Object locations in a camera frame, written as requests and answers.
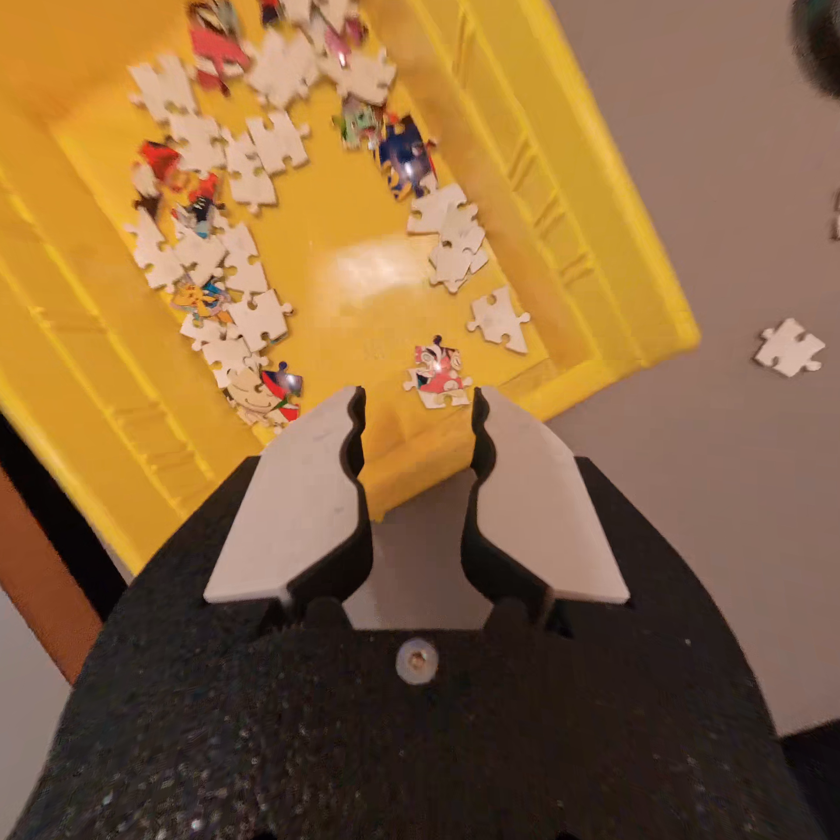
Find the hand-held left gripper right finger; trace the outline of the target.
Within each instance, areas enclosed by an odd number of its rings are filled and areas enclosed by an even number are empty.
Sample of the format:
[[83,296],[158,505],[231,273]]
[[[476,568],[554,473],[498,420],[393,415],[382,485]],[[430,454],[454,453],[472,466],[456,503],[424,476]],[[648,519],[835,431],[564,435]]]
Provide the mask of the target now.
[[492,386],[474,393],[475,446],[460,541],[467,581],[532,623],[556,602],[624,606],[631,592],[571,449]]

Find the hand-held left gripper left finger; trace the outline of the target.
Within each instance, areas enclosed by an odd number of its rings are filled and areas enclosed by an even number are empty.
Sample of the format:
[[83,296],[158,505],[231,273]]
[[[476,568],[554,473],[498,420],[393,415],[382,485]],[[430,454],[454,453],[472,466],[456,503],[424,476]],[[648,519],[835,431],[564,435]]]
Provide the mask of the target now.
[[302,616],[319,599],[342,604],[361,588],[374,559],[360,480],[365,408],[364,388],[345,386],[264,449],[206,603],[273,601]]

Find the pink printed puzzle piece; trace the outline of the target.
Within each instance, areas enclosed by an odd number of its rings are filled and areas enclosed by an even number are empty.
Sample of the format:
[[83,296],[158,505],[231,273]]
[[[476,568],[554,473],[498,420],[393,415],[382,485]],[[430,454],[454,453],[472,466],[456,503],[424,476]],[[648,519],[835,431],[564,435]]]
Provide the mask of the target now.
[[402,387],[416,393],[427,410],[467,406],[472,380],[463,376],[462,369],[460,351],[445,346],[438,334],[431,343],[415,347],[414,366],[407,370]]

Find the yellow plastic bin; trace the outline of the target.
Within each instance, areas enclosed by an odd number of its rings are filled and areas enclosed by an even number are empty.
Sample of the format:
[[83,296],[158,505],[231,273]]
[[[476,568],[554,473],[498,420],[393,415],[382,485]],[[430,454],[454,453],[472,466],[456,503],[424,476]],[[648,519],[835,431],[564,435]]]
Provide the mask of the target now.
[[[126,230],[134,153],[161,136],[128,68],[191,58],[185,5],[2,2],[2,414],[134,573],[269,435],[226,403]],[[224,202],[293,307],[264,355],[303,376],[303,411],[366,390],[381,518],[471,452],[466,409],[403,389],[416,345],[440,334],[472,382],[544,421],[700,331],[549,2],[360,6],[397,68],[388,109],[437,142],[488,264],[457,294],[430,284],[436,237],[408,233],[409,201],[343,149],[329,80],[290,107],[309,163],[278,174],[278,206]]]

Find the pile of colourful puzzle pieces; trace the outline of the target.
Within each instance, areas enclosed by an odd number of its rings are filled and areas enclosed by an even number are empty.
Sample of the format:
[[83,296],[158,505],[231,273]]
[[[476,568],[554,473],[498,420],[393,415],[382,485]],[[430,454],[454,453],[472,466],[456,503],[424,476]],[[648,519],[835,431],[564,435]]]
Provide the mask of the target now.
[[129,99],[164,130],[132,162],[133,258],[153,290],[185,312],[182,335],[205,358],[226,403],[249,427],[273,434],[297,419],[302,375],[266,350],[295,312],[266,275],[249,225],[223,201],[259,218],[277,207],[275,180],[310,164],[310,126],[289,106],[329,80],[339,97],[334,132],[346,152],[371,154],[396,201],[413,199],[411,241],[434,237],[431,287],[454,296],[489,263],[478,209],[456,183],[440,185],[431,150],[410,114],[389,112],[396,67],[367,48],[358,2],[259,2],[265,31],[244,40],[232,2],[190,2],[193,62],[175,54],[129,66]]

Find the spread of white puzzle pieces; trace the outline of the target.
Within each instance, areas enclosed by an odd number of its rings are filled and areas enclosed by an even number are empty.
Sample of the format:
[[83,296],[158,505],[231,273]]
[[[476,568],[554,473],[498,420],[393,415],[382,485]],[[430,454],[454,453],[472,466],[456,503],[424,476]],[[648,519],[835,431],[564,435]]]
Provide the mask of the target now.
[[786,379],[816,373],[823,367],[821,354],[826,343],[796,318],[784,318],[764,329],[759,340],[751,362]]

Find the black round puzzle stand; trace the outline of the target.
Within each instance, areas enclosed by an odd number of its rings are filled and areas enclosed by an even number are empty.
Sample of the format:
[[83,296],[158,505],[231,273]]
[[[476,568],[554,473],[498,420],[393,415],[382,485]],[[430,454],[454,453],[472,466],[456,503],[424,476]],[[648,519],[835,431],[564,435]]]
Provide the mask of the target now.
[[839,2],[793,1],[791,38],[794,56],[815,90],[839,99]]

